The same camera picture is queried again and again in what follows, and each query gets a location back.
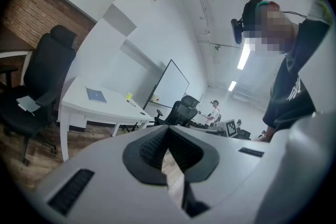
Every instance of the ceiling light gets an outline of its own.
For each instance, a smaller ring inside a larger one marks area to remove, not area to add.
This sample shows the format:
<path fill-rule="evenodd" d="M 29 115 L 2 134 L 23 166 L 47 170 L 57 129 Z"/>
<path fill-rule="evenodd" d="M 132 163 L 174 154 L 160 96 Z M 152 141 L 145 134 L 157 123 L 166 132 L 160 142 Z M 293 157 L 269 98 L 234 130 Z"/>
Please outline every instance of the ceiling light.
<path fill-rule="evenodd" d="M 231 82 L 231 85 L 230 85 L 230 87 L 229 87 L 229 91 L 230 91 L 230 92 L 232 92 L 232 90 L 233 90 L 233 88 L 235 87 L 236 84 L 237 84 L 237 82 L 234 81 L 234 80 Z"/>
<path fill-rule="evenodd" d="M 246 61 L 248 59 L 248 56 L 250 55 L 250 52 L 251 52 L 251 49 L 250 49 L 249 38 L 246 38 L 244 42 L 243 52 L 241 53 L 239 64 L 237 66 L 238 69 L 243 70 L 246 64 Z"/>

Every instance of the man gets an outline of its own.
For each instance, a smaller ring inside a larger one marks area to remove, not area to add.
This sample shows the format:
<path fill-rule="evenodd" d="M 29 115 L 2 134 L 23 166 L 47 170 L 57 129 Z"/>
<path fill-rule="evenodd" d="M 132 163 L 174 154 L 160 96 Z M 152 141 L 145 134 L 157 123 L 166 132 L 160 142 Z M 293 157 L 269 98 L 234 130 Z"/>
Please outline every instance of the man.
<path fill-rule="evenodd" d="M 210 116 L 205 116 L 207 118 L 207 121 L 204 124 L 204 129 L 208 129 L 210 127 L 210 124 L 215 122 L 218 118 L 219 115 L 219 102 L 217 100 L 214 100 L 212 102 L 212 106 L 214 107 L 213 112 L 211 113 Z"/>
<path fill-rule="evenodd" d="M 313 3 L 320 4 L 319 1 L 314 0 Z M 268 125 L 266 135 L 257 139 L 269 142 L 276 131 L 290 128 L 296 120 L 315 111 L 298 72 L 323 40 L 329 28 L 328 20 L 315 16 L 310 18 L 308 14 L 308 18 L 297 25 L 281 12 L 278 4 L 262 0 L 250 0 L 242 17 L 244 36 L 255 38 L 256 50 L 267 49 L 285 54 L 271 87 L 263 118 Z"/>

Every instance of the cap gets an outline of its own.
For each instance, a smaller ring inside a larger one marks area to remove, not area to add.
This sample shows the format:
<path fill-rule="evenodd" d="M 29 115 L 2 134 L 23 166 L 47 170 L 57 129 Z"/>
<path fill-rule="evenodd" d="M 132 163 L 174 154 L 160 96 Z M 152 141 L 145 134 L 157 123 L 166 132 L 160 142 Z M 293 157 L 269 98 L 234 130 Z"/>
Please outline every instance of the cap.
<path fill-rule="evenodd" d="M 255 25 L 255 10 L 257 5 L 263 0 L 250 0 L 245 4 L 242 14 L 244 28 L 246 30 L 253 30 Z"/>

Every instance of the yellow object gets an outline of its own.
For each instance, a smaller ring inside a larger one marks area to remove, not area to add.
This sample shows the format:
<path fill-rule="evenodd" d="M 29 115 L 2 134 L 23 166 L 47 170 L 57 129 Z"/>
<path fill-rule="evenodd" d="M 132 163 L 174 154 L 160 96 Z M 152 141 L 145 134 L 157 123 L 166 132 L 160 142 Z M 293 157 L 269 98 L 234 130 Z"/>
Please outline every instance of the yellow object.
<path fill-rule="evenodd" d="M 127 96 L 126 96 L 126 99 L 127 99 L 128 101 L 130 101 L 130 100 L 132 99 L 132 96 L 133 96 L 132 93 L 128 93 Z"/>

